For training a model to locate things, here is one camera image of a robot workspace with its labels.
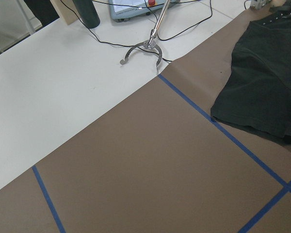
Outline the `brown paper table cover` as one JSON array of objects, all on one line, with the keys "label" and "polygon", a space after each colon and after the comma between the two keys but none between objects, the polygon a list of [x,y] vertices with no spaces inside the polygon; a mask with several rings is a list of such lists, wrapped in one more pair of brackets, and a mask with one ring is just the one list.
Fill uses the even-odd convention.
[{"label": "brown paper table cover", "polygon": [[291,145],[215,122],[231,52],[267,9],[170,10],[172,60],[57,20],[0,56],[0,233],[291,233]]}]

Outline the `blue teach pendant tablet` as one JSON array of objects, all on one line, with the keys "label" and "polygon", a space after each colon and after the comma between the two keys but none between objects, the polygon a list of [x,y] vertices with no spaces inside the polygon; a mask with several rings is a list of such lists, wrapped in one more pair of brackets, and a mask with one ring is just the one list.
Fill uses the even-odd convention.
[{"label": "blue teach pendant tablet", "polygon": [[128,21],[163,8],[164,0],[110,0],[111,19],[116,22]]}]

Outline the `metal reacher grabber tool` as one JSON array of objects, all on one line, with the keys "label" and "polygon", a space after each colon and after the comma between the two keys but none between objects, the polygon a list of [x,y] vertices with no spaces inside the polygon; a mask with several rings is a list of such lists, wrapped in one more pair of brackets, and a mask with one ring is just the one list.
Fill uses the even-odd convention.
[{"label": "metal reacher grabber tool", "polygon": [[169,7],[169,4],[170,4],[170,0],[166,0],[164,5],[163,5],[163,8],[161,10],[161,13],[156,21],[156,24],[154,26],[154,28],[151,30],[150,32],[150,36],[149,36],[149,39],[144,41],[144,42],[141,42],[141,43],[138,43],[134,46],[132,46],[128,52],[126,53],[124,59],[120,60],[120,64],[121,65],[124,65],[128,62],[129,60],[129,55],[130,53],[136,49],[137,47],[140,47],[140,46],[143,46],[143,48],[147,51],[147,52],[150,52],[150,51],[153,51],[153,50],[156,50],[158,52],[158,59],[157,59],[157,62],[156,62],[156,69],[157,69],[157,72],[159,72],[159,65],[162,61],[162,49],[160,48],[160,46],[156,43],[155,39],[158,35],[158,32],[159,32],[159,28],[160,28],[160,25],[163,21],[163,18],[165,16],[165,13],[167,12],[167,9]]}]

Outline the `dark green water bottle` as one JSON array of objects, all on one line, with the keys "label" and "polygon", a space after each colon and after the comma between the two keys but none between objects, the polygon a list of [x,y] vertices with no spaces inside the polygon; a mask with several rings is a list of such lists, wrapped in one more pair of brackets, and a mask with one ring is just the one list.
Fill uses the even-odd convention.
[{"label": "dark green water bottle", "polygon": [[73,0],[73,3],[87,28],[93,29],[100,24],[99,16],[91,0]]}]

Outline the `black graphic t-shirt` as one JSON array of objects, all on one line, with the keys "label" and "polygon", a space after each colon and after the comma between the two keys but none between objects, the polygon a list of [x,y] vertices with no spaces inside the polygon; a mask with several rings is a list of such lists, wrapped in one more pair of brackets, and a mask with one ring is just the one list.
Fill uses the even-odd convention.
[{"label": "black graphic t-shirt", "polygon": [[291,144],[291,3],[251,21],[210,113],[235,128]]}]

